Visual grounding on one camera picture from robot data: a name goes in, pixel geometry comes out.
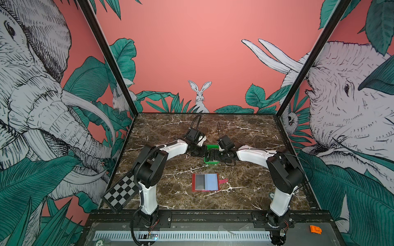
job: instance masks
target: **orange object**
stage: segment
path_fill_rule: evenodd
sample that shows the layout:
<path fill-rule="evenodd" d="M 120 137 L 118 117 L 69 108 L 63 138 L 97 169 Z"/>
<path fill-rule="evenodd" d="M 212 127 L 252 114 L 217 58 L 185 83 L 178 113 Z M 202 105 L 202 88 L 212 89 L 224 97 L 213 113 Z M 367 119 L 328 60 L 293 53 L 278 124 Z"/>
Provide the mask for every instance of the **orange object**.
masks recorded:
<path fill-rule="evenodd" d="M 310 226 L 310 232 L 321 234 L 322 230 L 318 226 Z"/>

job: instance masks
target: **rabbit ear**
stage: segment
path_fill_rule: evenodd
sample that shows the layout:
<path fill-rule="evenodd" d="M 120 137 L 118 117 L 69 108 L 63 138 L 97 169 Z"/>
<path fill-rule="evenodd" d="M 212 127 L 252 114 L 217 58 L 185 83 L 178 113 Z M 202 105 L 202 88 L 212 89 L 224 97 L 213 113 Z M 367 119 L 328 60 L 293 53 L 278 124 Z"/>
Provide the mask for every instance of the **rabbit ear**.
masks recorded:
<path fill-rule="evenodd" d="M 193 91 L 195 91 L 195 92 L 198 92 L 198 86 L 196 85 L 196 83 L 194 83 L 194 82 L 191 81 L 191 80 L 188 80 L 188 82 L 189 82 L 189 84 L 190 84 L 191 89 L 192 89 Z"/>
<path fill-rule="evenodd" d="M 201 88 L 201 91 L 205 91 L 206 89 L 208 89 L 208 87 L 210 87 L 212 84 L 211 81 L 206 82 L 203 87 Z"/>

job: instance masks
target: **marble tabletop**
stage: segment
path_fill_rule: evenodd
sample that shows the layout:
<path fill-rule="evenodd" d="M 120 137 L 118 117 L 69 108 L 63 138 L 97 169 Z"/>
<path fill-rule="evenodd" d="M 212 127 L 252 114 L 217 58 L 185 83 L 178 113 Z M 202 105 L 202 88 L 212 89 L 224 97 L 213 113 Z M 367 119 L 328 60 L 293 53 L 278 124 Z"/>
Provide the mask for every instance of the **marble tabletop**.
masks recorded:
<path fill-rule="evenodd" d="M 112 184 L 131 169 L 147 142 L 161 144 L 171 142 L 174 137 L 181 137 L 188 131 L 194 117 L 195 115 L 186 114 L 138 115 Z M 203 115 L 199 129 L 206 135 L 205 144 L 217 144 L 217 122 L 221 125 L 221 135 L 228 135 L 235 143 L 266 150 L 276 150 L 284 146 L 276 123 L 270 115 Z M 228 183 L 221 184 L 219 191 L 192 192 L 192 173 L 218 173 L 219 179 L 227 178 Z M 159 209 L 266 210 L 271 203 L 269 194 L 274 191 L 275 186 L 267 168 L 243 161 L 237 161 L 235 166 L 222 162 L 207 165 L 203 158 L 185 154 L 167 161 L 163 176 L 157 184 L 156 194 Z M 137 195 L 125 208 L 136 209 L 138 205 Z M 102 208 L 109 207 L 104 203 Z M 296 191 L 290 209 L 310 209 L 302 188 Z"/>

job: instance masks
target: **ventilation grille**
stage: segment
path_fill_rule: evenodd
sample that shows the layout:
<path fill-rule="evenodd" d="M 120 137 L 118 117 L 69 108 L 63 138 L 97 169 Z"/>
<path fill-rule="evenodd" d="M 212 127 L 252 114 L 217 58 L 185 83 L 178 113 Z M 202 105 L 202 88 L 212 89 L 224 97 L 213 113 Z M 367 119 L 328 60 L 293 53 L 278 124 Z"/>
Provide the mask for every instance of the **ventilation grille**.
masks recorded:
<path fill-rule="evenodd" d="M 136 231 L 139 241 L 271 241 L 269 231 Z M 93 240 L 133 241 L 130 231 L 96 231 Z"/>

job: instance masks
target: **elephant ear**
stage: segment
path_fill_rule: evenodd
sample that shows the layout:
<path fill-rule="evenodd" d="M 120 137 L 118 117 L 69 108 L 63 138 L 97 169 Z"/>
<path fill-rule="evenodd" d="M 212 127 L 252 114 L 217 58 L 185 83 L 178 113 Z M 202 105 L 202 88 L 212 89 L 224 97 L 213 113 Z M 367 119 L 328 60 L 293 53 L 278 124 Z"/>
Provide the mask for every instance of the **elephant ear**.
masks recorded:
<path fill-rule="evenodd" d="M 67 68 L 71 35 L 53 0 L 0 0 L 0 7 L 22 27 L 48 73 L 60 82 Z"/>

